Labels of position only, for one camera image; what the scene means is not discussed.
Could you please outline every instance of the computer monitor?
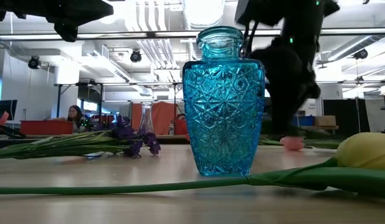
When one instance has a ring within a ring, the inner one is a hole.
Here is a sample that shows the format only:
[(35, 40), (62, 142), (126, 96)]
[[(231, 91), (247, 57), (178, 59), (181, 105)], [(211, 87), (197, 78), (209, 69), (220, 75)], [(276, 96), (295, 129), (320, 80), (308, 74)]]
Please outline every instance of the computer monitor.
[(0, 118), (6, 111), (9, 114), (8, 121), (14, 120), (16, 115), (17, 100), (1, 100), (0, 101)]

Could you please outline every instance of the red box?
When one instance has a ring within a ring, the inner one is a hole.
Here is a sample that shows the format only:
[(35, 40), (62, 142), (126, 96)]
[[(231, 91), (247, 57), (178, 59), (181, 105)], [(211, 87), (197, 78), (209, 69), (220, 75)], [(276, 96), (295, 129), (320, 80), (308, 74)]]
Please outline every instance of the red box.
[(69, 121), (21, 121), (21, 132), (26, 135), (72, 134), (74, 125)]

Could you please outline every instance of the clear glass vase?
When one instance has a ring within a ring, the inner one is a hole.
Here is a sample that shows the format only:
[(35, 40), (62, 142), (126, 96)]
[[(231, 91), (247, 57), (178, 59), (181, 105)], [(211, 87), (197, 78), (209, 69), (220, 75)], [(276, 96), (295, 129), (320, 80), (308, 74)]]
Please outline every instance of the clear glass vase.
[(141, 121), (138, 126), (138, 133), (155, 133), (153, 120), (151, 118), (151, 112), (153, 109), (153, 104), (151, 102), (142, 102), (141, 103)]
[(201, 175), (247, 175), (264, 109), (265, 75), (257, 60), (239, 58), (243, 35), (233, 27), (199, 33), (202, 60), (183, 67), (188, 133)]

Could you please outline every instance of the table surface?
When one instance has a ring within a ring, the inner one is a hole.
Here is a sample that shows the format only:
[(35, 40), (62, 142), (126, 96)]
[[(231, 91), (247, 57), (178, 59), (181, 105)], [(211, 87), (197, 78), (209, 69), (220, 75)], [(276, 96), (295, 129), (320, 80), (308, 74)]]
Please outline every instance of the table surface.
[[(262, 147), (252, 173), (307, 166), (332, 151)], [(109, 186), (210, 179), (195, 168), (189, 146), (163, 146), (141, 159), (79, 157), (0, 160), (0, 186)], [(314, 192), (248, 185), (103, 196), (0, 195), (0, 224), (255, 223), (385, 224), (385, 201), (330, 189)]]

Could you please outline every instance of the woman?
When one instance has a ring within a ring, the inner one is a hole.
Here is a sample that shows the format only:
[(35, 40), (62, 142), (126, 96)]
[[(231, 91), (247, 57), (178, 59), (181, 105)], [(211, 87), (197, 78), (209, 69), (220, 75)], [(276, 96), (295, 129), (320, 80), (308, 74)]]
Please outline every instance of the woman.
[(74, 133), (84, 132), (85, 127), (81, 126), (83, 120), (82, 110), (77, 105), (72, 105), (68, 110), (68, 118), (54, 118), (57, 121), (70, 121), (74, 124)]

